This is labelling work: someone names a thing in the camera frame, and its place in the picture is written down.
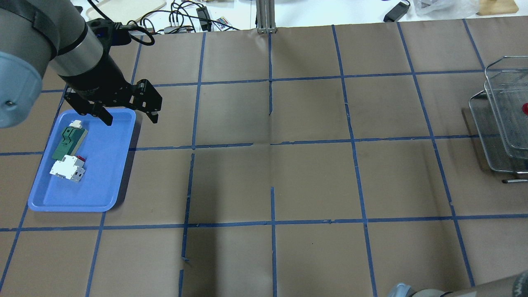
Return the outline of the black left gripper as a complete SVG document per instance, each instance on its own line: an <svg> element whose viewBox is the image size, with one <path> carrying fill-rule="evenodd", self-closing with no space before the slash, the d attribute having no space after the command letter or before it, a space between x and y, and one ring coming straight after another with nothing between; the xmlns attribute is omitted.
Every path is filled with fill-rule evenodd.
<svg viewBox="0 0 528 297"><path fill-rule="evenodd" d="M66 92L64 99L81 116L91 115L111 126L113 116L108 107L127 107L147 115L153 124L159 120L163 98L147 79L132 86L111 58L104 53L94 68L74 76L59 75L74 92Z"/></svg>

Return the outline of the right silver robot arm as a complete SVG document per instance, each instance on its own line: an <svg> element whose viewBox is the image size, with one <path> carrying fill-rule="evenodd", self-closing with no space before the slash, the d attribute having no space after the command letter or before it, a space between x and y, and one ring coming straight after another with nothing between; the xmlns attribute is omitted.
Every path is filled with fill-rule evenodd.
<svg viewBox="0 0 528 297"><path fill-rule="evenodd" d="M454 291L418 290L407 284L398 283L388 294L389 297L526 297L527 295L528 271Z"/></svg>

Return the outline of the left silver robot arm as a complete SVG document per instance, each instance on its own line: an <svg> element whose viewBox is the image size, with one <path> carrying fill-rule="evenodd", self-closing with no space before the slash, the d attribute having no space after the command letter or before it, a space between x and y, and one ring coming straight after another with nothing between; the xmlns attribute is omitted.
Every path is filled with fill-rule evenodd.
<svg viewBox="0 0 528 297"><path fill-rule="evenodd" d="M109 54L112 46L138 42L133 31L153 45L145 28L105 15L86 22L69 0L2 0L0 12L2 128L28 118L49 67L66 83L64 98L79 115L111 126L108 109L124 107L158 122L162 96L147 79L129 83Z"/></svg>

